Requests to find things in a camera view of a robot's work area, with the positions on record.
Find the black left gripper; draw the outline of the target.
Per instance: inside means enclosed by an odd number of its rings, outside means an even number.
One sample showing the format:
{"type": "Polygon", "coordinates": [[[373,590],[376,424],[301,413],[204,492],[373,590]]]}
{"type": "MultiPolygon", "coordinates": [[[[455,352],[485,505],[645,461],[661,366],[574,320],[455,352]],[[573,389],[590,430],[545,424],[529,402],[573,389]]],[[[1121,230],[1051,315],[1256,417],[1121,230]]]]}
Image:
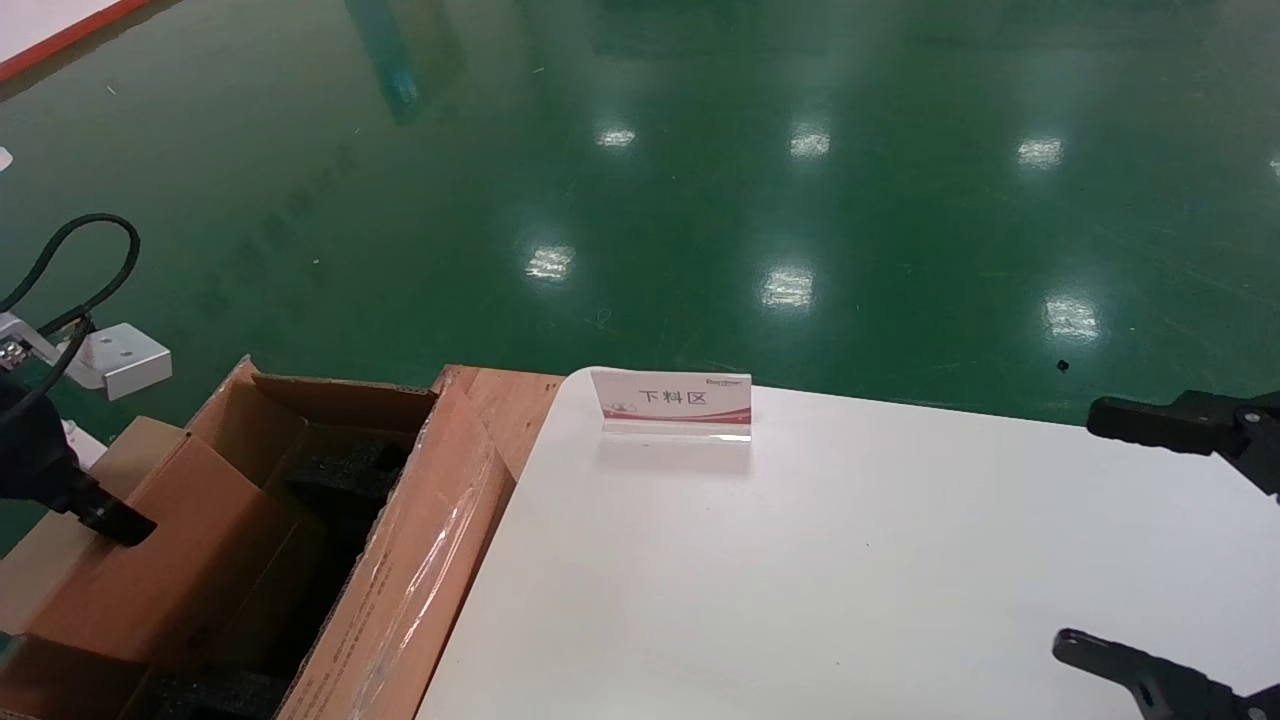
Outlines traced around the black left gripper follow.
{"type": "Polygon", "coordinates": [[[100,536],[125,547],[145,542],[157,528],[110,495],[81,466],[61,416],[45,395],[8,373],[1,382],[1,497],[31,501],[73,514],[100,536]]]}

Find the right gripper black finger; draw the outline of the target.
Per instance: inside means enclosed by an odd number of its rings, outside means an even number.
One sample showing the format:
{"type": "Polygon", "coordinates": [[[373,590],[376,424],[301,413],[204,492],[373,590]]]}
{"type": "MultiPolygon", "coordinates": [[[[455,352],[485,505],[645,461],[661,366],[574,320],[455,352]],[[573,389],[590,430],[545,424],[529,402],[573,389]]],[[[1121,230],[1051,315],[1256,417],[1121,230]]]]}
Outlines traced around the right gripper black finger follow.
{"type": "Polygon", "coordinates": [[[1080,630],[1060,630],[1061,664],[1129,691],[1143,719],[1277,719],[1279,685],[1238,694],[1203,673],[1080,630]]]}
{"type": "Polygon", "coordinates": [[[1175,454],[1219,455],[1263,495],[1279,493],[1279,393],[1238,398],[1184,392],[1165,405],[1102,397],[1089,407],[1093,436],[1175,454]]]}

